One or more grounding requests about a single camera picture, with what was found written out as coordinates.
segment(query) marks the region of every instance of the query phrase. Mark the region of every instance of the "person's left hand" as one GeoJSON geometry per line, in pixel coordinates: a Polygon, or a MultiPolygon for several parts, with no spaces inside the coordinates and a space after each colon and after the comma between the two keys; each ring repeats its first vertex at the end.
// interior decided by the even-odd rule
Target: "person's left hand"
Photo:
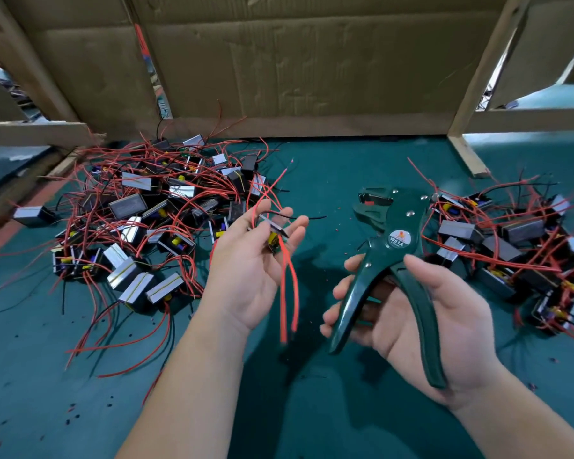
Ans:
{"type": "MultiPolygon", "coordinates": [[[[272,208],[270,200],[262,200],[255,215],[272,208]]],[[[293,209],[284,208],[281,214],[293,215],[293,209]]],[[[266,248],[270,236],[270,224],[261,222],[252,231],[252,210],[238,218],[215,243],[209,277],[200,306],[217,307],[245,325],[251,331],[268,314],[276,289],[283,274],[283,254],[271,254],[266,248]]],[[[284,225],[287,219],[272,218],[274,223],[284,225]]],[[[289,240],[285,246],[290,255],[296,251],[306,234],[308,218],[299,216],[285,228],[289,240]]]]}

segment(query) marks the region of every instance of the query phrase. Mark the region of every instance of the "pile of electronic modules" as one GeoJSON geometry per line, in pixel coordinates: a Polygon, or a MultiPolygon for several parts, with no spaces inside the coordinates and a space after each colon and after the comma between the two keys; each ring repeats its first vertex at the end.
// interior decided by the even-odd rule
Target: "pile of electronic modules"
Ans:
{"type": "MultiPolygon", "coordinates": [[[[73,354],[108,347],[98,345],[111,329],[115,306],[166,315],[176,297],[188,303],[200,298],[204,288],[195,264],[198,239],[210,237],[214,248],[228,227],[261,198],[269,197],[280,208],[273,186],[258,172],[271,150],[263,142],[265,149],[245,146],[228,153],[229,145],[242,142],[206,144],[197,136],[178,145],[158,138],[117,150],[94,148],[71,179],[77,191],[62,195],[53,208],[16,210],[14,219],[28,226],[65,223],[47,251],[53,257],[56,285],[59,280],[82,281],[92,298],[100,293],[104,301],[73,354]],[[161,261],[153,264],[149,256],[156,251],[161,261]],[[176,272],[166,271],[173,266],[176,272]],[[106,281],[112,299],[106,300],[97,285],[100,281],[106,281]],[[109,319],[107,333],[86,346],[102,317],[109,319]]],[[[277,235],[271,236],[269,248],[275,251],[277,243],[277,235]]]]}
{"type": "Polygon", "coordinates": [[[574,337],[574,236],[564,226],[574,204],[561,194],[549,196],[550,185],[536,176],[467,197],[440,191],[426,224],[438,221],[437,237],[423,238],[440,246],[429,262],[474,276],[515,304],[515,324],[523,325],[525,314],[542,331],[574,337]],[[491,192],[505,195],[506,203],[491,192]]]}

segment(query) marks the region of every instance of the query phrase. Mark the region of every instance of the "hand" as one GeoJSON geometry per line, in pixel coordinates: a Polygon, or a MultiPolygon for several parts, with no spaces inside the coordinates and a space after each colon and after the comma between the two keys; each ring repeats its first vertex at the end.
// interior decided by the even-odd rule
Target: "hand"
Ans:
{"type": "MultiPolygon", "coordinates": [[[[270,210],[270,200],[262,200],[256,207],[257,214],[270,210]]],[[[281,214],[293,215],[293,209],[284,208],[281,214]]],[[[215,243],[202,306],[221,307],[227,314],[251,331],[272,306],[276,289],[283,274],[283,254],[271,254],[266,248],[270,224],[261,222],[252,231],[252,210],[238,218],[215,243]]],[[[272,218],[283,226],[287,219],[272,218]]],[[[306,235],[308,218],[299,216],[285,228],[289,240],[285,245],[293,256],[306,235]]]]}
{"type": "MultiPolygon", "coordinates": [[[[353,256],[344,262],[344,267],[355,272],[363,258],[363,254],[353,256]]],[[[381,303],[368,301],[359,316],[372,326],[356,324],[351,339],[377,350],[408,383],[434,401],[457,409],[473,393],[493,384],[504,370],[495,354],[489,304],[445,267],[411,255],[405,256],[404,263],[434,298],[441,359],[449,388],[438,390],[427,383],[413,309],[406,295],[395,286],[382,281],[375,287],[370,295],[381,303]]],[[[344,299],[354,277],[350,275],[336,285],[336,299],[344,299]]],[[[339,308],[337,303],[323,314],[321,333],[327,338],[332,334],[339,308]]]]}

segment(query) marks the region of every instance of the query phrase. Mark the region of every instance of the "green tabletop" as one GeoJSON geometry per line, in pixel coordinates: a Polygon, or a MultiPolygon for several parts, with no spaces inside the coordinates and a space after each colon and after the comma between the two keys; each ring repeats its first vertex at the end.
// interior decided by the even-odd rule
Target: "green tabletop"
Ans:
{"type": "MultiPolygon", "coordinates": [[[[425,188],[406,160],[410,157],[441,188],[469,194],[474,191],[472,181],[451,146],[431,138],[270,143],[277,145],[280,152],[268,157],[260,170],[271,179],[289,168],[279,183],[289,190],[280,194],[283,205],[292,206],[296,214],[327,218],[311,222],[294,258],[302,307],[297,334],[287,347],[281,346],[278,301],[252,334],[230,457],[480,456],[444,408],[407,385],[376,353],[350,343],[342,354],[329,356],[318,331],[322,312],[333,304],[332,288],[345,276],[343,261],[373,234],[352,214],[359,189],[425,188]]],[[[480,154],[499,180],[516,180],[525,167],[526,176],[552,172],[562,182],[554,187],[557,192],[574,191],[574,138],[484,146],[480,154]]],[[[574,211],[568,226],[574,228],[574,211]]],[[[24,228],[1,253],[26,250],[59,230],[24,228]]],[[[202,247],[210,248],[208,239],[202,240],[202,247]]],[[[199,253],[203,279],[207,254],[199,253]]],[[[37,254],[0,256],[0,284],[37,254]]],[[[62,316],[61,285],[48,294],[55,279],[50,257],[44,256],[0,292],[0,457],[111,458],[138,417],[166,353],[125,376],[96,376],[140,361],[158,345],[163,331],[133,346],[82,355],[64,371],[65,351],[87,329],[93,304],[85,285],[69,283],[62,316]]],[[[537,394],[574,426],[574,340],[565,335],[546,338],[528,329],[517,333],[512,307],[482,292],[491,301],[501,360],[524,383],[538,386],[537,394]]],[[[188,309],[176,314],[177,338],[187,328],[188,314],[188,309]]],[[[141,337],[159,324],[160,317],[152,320],[122,309],[110,342],[141,337]]],[[[106,323],[92,336],[105,331],[102,325],[106,323]]]]}

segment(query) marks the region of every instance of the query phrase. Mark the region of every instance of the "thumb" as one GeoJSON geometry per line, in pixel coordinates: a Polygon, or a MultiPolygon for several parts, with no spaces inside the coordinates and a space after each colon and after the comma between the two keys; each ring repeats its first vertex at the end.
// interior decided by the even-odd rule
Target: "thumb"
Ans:
{"type": "Polygon", "coordinates": [[[255,229],[245,234],[245,239],[254,251],[261,251],[268,244],[270,224],[261,222],[255,229]]]}
{"type": "Polygon", "coordinates": [[[410,254],[404,256],[404,264],[414,278],[430,289],[433,298],[446,308],[460,308],[484,301],[470,285],[446,267],[429,264],[410,254]]]}

